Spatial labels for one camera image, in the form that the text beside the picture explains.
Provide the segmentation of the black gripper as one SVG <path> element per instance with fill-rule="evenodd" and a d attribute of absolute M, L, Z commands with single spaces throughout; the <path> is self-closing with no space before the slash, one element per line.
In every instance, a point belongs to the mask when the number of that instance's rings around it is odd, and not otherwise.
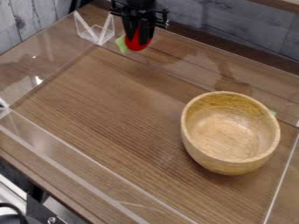
<path fill-rule="evenodd" d="M 162 7 L 157 0 L 110 0 L 109 12 L 121 17 L 125 35 L 133 39 L 140 20 L 138 43 L 145 46 L 153 37 L 154 27 L 166 28 L 169 24 L 169 10 Z"/>

